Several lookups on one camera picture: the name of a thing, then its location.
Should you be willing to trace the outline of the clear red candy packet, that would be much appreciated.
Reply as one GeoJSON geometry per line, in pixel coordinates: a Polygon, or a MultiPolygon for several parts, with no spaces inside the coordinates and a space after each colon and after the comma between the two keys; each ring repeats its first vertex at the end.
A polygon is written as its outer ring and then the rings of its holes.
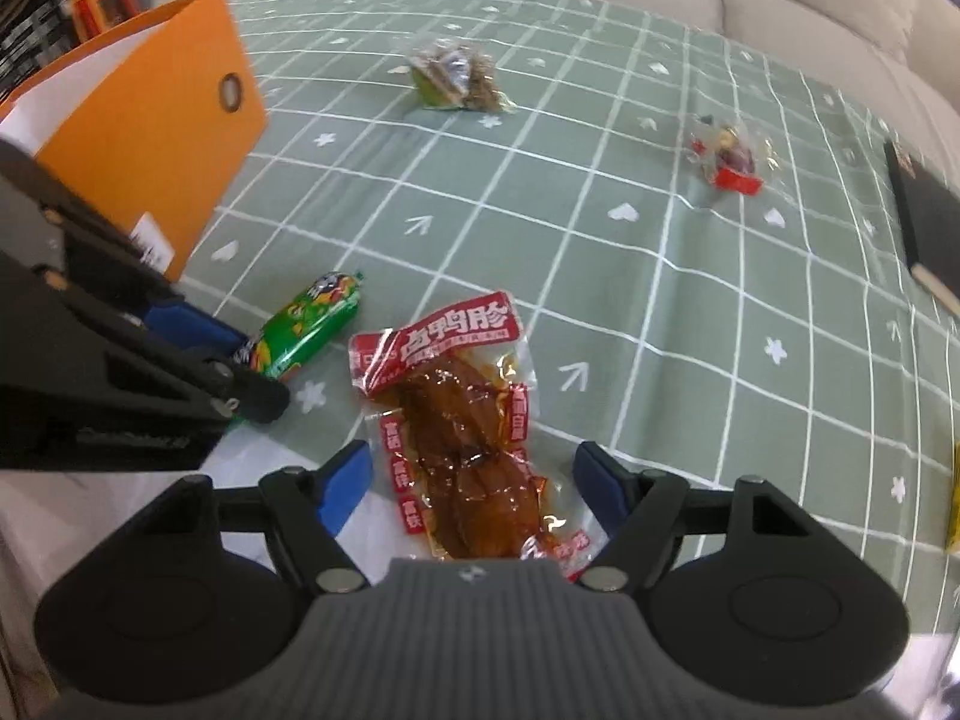
{"type": "Polygon", "coordinates": [[[711,114],[693,117],[690,148],[703,179],[721,192],[756,197],[779,167],[770,138],[711,114]]]}

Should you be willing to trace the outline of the small yellow box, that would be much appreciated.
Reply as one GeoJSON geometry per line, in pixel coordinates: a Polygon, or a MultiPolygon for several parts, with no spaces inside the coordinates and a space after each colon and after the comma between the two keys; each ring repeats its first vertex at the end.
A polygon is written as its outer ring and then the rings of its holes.
{"type": "Polygon", "coordinates": [[[953,446],[952,472],[946,553],[958,554],[960,553],[960,444],[953,446]]]}

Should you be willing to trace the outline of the red yellow stools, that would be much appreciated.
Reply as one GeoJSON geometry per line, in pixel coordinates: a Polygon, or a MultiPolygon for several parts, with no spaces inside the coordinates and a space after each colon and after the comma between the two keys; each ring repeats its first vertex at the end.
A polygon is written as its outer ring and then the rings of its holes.
{"type": "Polygon", "coordinates": [[[142,13],[139,0],[65,0],[80,43],[142,13]]]}

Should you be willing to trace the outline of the green checkered tablecloth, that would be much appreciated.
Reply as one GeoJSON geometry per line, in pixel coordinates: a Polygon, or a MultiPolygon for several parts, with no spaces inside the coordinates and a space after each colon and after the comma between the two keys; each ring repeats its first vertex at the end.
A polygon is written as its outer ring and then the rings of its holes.
{"type": "Polygon", "coordinates": [[[958,328],[903,265],[890,127],[716,34],[597,0],[229,0],[268,125],[182,284],[246,332],[325,271],[379,330],[511,294],[534,447],[594,440],[701,486],[763,476],[958,622],[946,553],[958,328]],[[514,107],[423,107],[407,55],[471,43],[514,107]],[[756,197],[708,185],[695,115],[770,138],[756,197]]]}

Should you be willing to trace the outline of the green sausage stick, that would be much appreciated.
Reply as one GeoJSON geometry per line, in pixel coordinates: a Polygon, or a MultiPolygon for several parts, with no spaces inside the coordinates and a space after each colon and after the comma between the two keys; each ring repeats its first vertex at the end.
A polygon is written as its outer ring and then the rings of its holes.
{"type": "Polygon", "coordinates": [[[288,379],[358,316],[361,286],[361,273],[325,273],[245,340],[233,361],[269,379],[288,379]]]}

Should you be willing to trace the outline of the clear nut mix packet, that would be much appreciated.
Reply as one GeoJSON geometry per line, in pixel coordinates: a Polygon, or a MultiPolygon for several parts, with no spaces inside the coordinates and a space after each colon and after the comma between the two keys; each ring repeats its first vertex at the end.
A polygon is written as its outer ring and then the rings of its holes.
{"type": "Polygon", "coordinates": [[[423,107],[482,114],[514,107],[496,81],[496,65],[483,50],[454,39],[415,44],[407,55],[410,80],[423,107]]]}

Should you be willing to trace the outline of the orange cardboard box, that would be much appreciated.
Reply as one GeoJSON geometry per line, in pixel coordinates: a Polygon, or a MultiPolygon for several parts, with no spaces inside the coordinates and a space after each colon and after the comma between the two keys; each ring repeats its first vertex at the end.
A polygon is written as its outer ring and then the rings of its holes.
{"type": "Polygon", "coordinates": [[[53,60],[2,106],[19,146],[178,280],[267,127],[228,0],[172,0],[53,60]]]}

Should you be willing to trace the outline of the black notebook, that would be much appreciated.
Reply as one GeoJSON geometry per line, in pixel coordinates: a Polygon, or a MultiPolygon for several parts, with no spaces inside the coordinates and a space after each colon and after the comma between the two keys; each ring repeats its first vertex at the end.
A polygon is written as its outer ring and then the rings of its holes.
{"type": "Polygon", "coordinates": [[[885,142],[884,153],[908,271],[957,317],[960,312],[958,197],[893,140],[885,142]]]}

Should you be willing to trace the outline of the red braised meat packet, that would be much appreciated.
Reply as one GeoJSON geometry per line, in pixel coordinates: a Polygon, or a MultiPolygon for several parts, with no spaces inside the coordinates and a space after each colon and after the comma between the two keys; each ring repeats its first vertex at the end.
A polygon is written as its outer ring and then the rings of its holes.
{"type": "Polygon", "coordinates": [[[348,362],[419,550],[438,561],[550,557],[576,578],[604,546],[569,466],[535,452],[539,382],[511,294],[356,333],[348,362]]]}

